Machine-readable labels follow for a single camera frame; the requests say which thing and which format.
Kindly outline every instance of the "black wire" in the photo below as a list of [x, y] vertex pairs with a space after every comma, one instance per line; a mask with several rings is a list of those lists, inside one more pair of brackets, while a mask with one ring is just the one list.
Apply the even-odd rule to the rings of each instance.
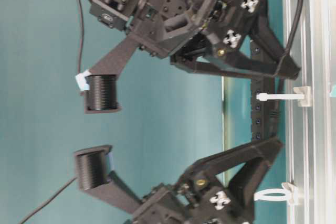
[[83, 8], [82, 8], [81, 0], [76, 0], [76, 1], [78, 5], [79, 25], [80, 25], [79, 49], [78, 49], [78, 57], [77, 57], [77, 73], [81, 73], [80, 66], [82, 62], [83, 45], [84, 45], [84, 17], [83, 17]]
[[58, 189], [48, 200], [46, 200], [42, 205], [40, 205], [38, 208], [36, 208], [34, 211], [32, 211], [30, 214], [28, 214], [22, 221], [20, 221], [19, 224], [25, 223], [33, 215], [35, 215], [41, 209], [46, 207], [50, 202], [52, 202], [52, 200], [54, 200], [62, 191], [64, 191], [68, 186], [70, 186], [71, 183], [74, 182], [75, 180], [76, 180], [76, 177], [69, 180], [64, 186], [62, 186], [60, 189]]
[[288, 37], [287, 46], [285, 48], [285, 53], [286, 54], [289, 54], [289, 52], [292, 48], [294, 37], [295, 37], [296, 31], [297, 31], [298, 26], [299, 26], [300, 17], [301, 17], [301, 13], [302, 13], [302, 8], [303, 8], [303, 0], [298, 0], [295, 16], [294, 16], [294, 19], [293, 19], [292, 28], [291, 28], [291, 31], [290, 31], [290, 34], [289, 34], [289, 37]]
[[[303, 8], [303, 0], [298, 0], [295, 16], [294, 16], [293, 23], [292, 23], [292, 28], [288, 36], [288, 42], [285, 48], [285, 57], [289, 55], [291, 48], [293, 46], [295, 34], [297, 32], [299, 22], [300, 22], [302, 8]], [[285, 86], [285, 80], [280, 79], [279, 84], [278, 84], [277, 94], [283, 93], [284, 86]], [[276, 100], [274, 103], [274, 109], [271, 113], [271, 124], [270, 124], [270, 136], [271, 137], [276, 136], [278, 134], [279, 121], [280, 121], [280, 104], [281, 104], [281, 101]]]

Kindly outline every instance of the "brass screw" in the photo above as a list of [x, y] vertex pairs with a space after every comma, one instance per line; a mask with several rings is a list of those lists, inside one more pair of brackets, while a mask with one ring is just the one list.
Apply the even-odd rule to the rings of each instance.
[[218, 56], [223, 56], [225, 54], [225, 50], [224, 49], [220, 49], [218, 50]]
[[196, 184], [197, 184], [198, 186], [204, 186], [205, 183], [206, 183], [205, 179], [199, 179], [199, 180], [196, 182]]

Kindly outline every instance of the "black spool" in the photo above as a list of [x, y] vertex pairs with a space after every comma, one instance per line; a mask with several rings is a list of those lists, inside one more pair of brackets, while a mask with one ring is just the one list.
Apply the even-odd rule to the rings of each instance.
[[88, 94], [89, 110], [116, 110], [117, 77], [115, 75], [89, 76], [90, 90]]
[[107, 183], [107, 164], [104, 151], [76, 156], [76, 167], [79, 189], [93, 189]]

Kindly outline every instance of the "black linkage arm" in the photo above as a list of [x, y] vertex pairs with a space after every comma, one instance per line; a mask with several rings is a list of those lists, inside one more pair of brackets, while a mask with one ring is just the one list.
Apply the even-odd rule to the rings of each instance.
[[[133, 214], [137, 224], [241, 224], [254, 221], [254, 193], [282, 144], [255, 141], [198, 160], [174, 186], [159, 185], [139, 200], [115, 172], [108, 173], [110, 146], [75, 152], [79, 188]], [[224, 187], [216, 175], [245, 164]], [[184, 196], [186, 206], [178, 199]]]
[[[119, 111], [116, 81], [137, 48], [192, 73], [238, 78], [295, 79], [300, 68], [268, 26], [267, 0], [89, 0], [90, 13], [126, 39], [83, 78], [87, 113]], [[246, 38], [272, 59], [240, 52]], [[207, 59], [198, 62], [199, 57]]]

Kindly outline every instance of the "teal wall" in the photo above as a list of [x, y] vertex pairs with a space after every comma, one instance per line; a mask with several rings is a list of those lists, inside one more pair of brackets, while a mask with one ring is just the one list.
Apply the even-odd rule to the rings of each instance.
[[[282, 23], [282, 0], [269, 0], [269, 24], [280, 41], [283, 41]], [[249, 55], [249, 43], [242, 49]], [[251, 139], [251, 119], [250, 119], [250, 81], [226, 78], [225, 81], [225, 134], [226, 147], [247, 143]], [[284, 116], [280, 126], [279, 135], [285, 141]], [[266, 175], [259, 190], [267, 188], [281, 188], [281, 182], [286, 181], [286, 157], [285, 149], [281, 151], [274, 166]], [[286, 203], [285, 202], [263, 202], [256, 203], [257, 224], [283, 224], [286, 223]]]
[[[84, 115], [74, 80], [75, 0], [0, 0], [0, 216], [19, 220], [73, 176], [72, 152], [114, 145], [119, 175], [142, 196], [222, 150], [220, 78], [137, 52], [118, 82], [123, 110]], [[89, 68], [123, 34], [83, 0]], [[71, 185], [28, 223], [123, 223], [129, 216]]]

